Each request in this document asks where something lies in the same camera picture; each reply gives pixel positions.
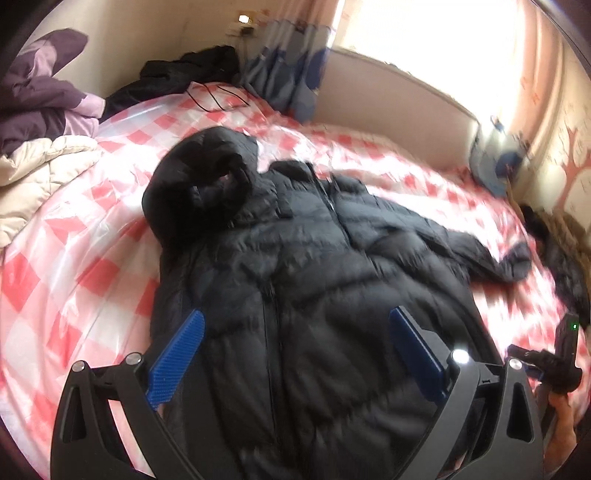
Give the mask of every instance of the plastic sheet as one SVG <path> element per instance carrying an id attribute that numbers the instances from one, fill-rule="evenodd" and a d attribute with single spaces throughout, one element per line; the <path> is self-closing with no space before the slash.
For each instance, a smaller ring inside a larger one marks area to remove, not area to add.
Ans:
<path id="1" fill-rule="evenodd" d="M 203 86 L 193 97 L 219 109 Z M 141 197 L 160 158 L 181 138 L 225 125 L 257 137 L 259 169 L 273 160 L 311 161 L 322 175 L 341 171 L 370 191 L 470 232 L 500 258 L 526 237 L 503 201 L 476 186 L 467 171 L 443 176 L 410 161 L 391 141 L 324 125 L 302 127 L 244 91 L 249 106 L 212 85 L 228 112 L 204 112 L 187 94 L 144 102 L 100 129 L 100 162 L 60 189 L 5 251 L 0 275 L 0 415 L 18 446 L 48 478 L 51 434 L 70 365 L 122 360 L 149 344 L 148 326 L 158 285 L 160 246 L 141 210 Z M 529 239 L 532 251 L 535 244 Z M 514 286 L 473 286 L 476 304 L 499 351 L 510 343 L 552 350 L 564 312 L 539 259 Z M 572 394 L 576 414 L 589 403 L 590 358 L 581 334 L 577 363 L 584 370 Z M 125 425 L 115 406 L 115 417 Z M 128 428 L 130 457 L 145 465 Z"/>

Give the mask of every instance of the curtain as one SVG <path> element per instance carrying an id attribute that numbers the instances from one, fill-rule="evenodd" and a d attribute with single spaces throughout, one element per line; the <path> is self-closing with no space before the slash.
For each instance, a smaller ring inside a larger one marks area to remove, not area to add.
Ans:
<path id="1" fill-rule="evenodd" d="M 312 118 L 343 0 L 282 0 L 242 86 L 298 122 Z"/>
<path id="2" fill-rule="evenodd" d="M 543 147 L 560 91 L 561 41 L 530 0 L 347 0 L 336 44 L 448 94 L 480 122 L 470 166 L 504 196 Z"/>

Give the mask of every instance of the wall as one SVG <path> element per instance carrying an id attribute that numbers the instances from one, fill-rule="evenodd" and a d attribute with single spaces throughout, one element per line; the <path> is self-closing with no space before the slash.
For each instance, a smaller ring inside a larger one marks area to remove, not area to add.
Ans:
<path id="1" fill-rule="evenodd" d="M 384 135 L 434 168 L 467 164 L 478 123 L 452 98 L 367 57 L 333 50 L 314 120 Z"/>
<path id="2" fill-rule="evenodd" d="M 547 150 L 519 174 L 518 187 L 532 206 L 564 208 L 584 228 L 591 227 L 591 79 L 567 44 L 561 99 Z"/>
<path id="3" fill-rule="evenodd" d="M 58 77 L 106 96 L 138 78 L 147 60 L 173 60 L 186 51 L 227 43 L 237 10 L 272 0 L 64 0 L 31 36 L 57 28 L 86 33 L 89 43 Z"/>

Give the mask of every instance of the window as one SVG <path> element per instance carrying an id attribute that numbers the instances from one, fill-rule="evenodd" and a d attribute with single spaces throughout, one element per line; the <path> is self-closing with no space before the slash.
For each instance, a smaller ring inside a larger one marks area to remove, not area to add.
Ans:
<path id="1" fill-rule="evenodd" d="M 520 1 L 346 0 L 336 45 L 409 72 L 480 121 L 510 124 L 523 64 Z"/>

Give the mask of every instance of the cable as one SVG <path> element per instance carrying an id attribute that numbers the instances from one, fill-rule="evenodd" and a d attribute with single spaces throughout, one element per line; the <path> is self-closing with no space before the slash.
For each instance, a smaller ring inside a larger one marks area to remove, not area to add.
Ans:
<path id="1" fill-rule="evenodd" d="M 244 103 L 245 106 L 250 106 L 251 104 L 248 103 L 244 98 L 242 98 L 240 95 L 238 95 L 237 93 L 231 92 L 230 90 L 226 90 L 224 87 L 221 86 L 217 86 L 217 88 L 219 88 L 220 90 L 223 90 L 224 92 L 229 93 L 230 95 L 235 96 L 237 99 L 241 100 L 242 103 Z"/>
<path id="2" fill-rule="evenodd" d="M 240 37 L 234 37 L 234 41 L 232 42 L 232 47 L 236 50 L 236 56 L 238 57 L 238 65 L 240 70 L 242 71 L 242 59 L 240 58 L 240 49 L 238 48 L 238 42 L 240 42 Z"/>
<path id="3" fill-rule="evenodd" d="M 242 39 L 242 46 L 244 47 L 244 68 L 246 68 L 246 64 L 248 62 L 248 42 L 246 41 L 246 37 L 241 37 Z"/>
<path id="4" fill-rule="evenodd" d="M 209 89 L 209 87 L 207 85 L 205 85 L 204 83 L 199 83 L 198 85 L 203 85 L 205 87 L 205 89 L 207 90 L 207 92 L 209 93 L 209 95 L 213 98 L 213 101 L 216 102 L 216 104 L 217 104 L 218 107 L 220 107 L 219 110 L 208 110 L 203 105 L 199 104 L 199 102 L 197 100 L 195 100 L 195 97 L 193 95 L 191 95 L 191 92 L 189 92 L 189 89 L 187 89 L 186 90 L 186 93 L 191 97 L 191 99 L 193 100 L 193 102 L 195 102 L 195 105 L 197 105 L 204 112 L 207 112 L 207 113 L 229 112 L 229 111 L 234 110 L 236 108 L 241 108 L 242 107 L 242 106 L 235 106 L 235 107 L 231 108 L 230 110 L 227 110 L 227 109 L 225 109 L 224 107 L 221 106 L 220 102 L 217 101 L 217 98 L 215 97 L 215 95 L 212 93 L 212 91 Z M 229 93 L 230 95 L 235 96 L 242 103 L 244 103 L 244 106 L 250 106 L 251 105 L 244 98 L 240 97 L 238 94 L 236 94 L 234 92 L 231 92 L 230 90 L 227 90 L 227 89 L 225 89 L 224 87 L 222 87 L 220 85 L 218 85 L 217 88 L 219 88 L 220 90 L 222 90 L 224 92 Z"/>

